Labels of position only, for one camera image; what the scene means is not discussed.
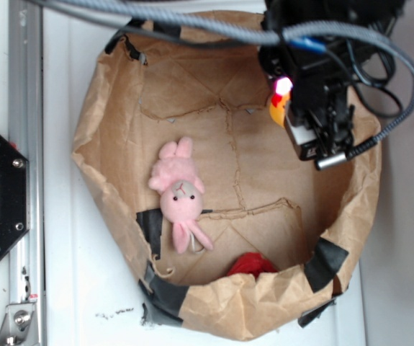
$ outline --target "brown paper bag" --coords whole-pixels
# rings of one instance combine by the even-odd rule
[[[259,28],[260,15],[204,16]],[[183,38],[220,37],[195,30]],[[73,159],[135,279],[147,318],[237,340],[269,332],[344,292],[376,210],[380,150],[317,172],[298,160],[269,117],[270,90],[256,47],[196,50],[123,36],[98,60]],[[355,137],[378,131],[357,105]],[[194,140],[206,193],[199,225],[212,252],[179,255],[151,167],[167,141]],[[278,269],[225,277],[246,252]]]

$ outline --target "red object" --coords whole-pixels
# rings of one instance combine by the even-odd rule
[[[277,269],[274,268],[272,263],[263,258],[258,252],[247,252],[239,257],[237,262],[230,268],[228,275],[244,273],[244,274],[253,274],[255,279],[262,272],[277,272]]]

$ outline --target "metal clamp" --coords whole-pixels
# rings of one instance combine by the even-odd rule
[[[11,304],[6,307],[0,329],[0,346],[40,345],[35,303]]]

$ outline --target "stuffed toy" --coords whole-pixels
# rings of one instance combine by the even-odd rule
[[[149,187],[161,195],[162,214],[173,224],[175,250],[182,254],[194,237],[208,250],[213,242],[197,223],[202,213],[205,187],[192,155],[192,139],[183,137],[178,143],[166,143],[153,166]]]

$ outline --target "white wall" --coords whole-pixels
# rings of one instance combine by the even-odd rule
[[[407,1],[392,38],[414,58],[414,1]],[[409,94],[406,74],[394,88]],[[384,144],[377,219],[361,278],[368,345],[414,345],[414,114]]]

